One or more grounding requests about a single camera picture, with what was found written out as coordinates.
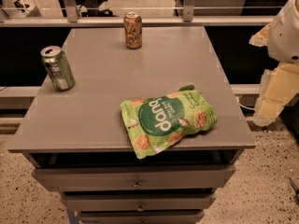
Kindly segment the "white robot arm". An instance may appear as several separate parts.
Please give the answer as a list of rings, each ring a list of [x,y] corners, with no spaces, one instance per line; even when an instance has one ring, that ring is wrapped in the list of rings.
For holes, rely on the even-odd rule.
[[[273,71],[264,70],[254,106],[253,122],[268,126],[299,92],[299,0],[289,0],[249,43],[267,46],[268,56],[278,61]]]

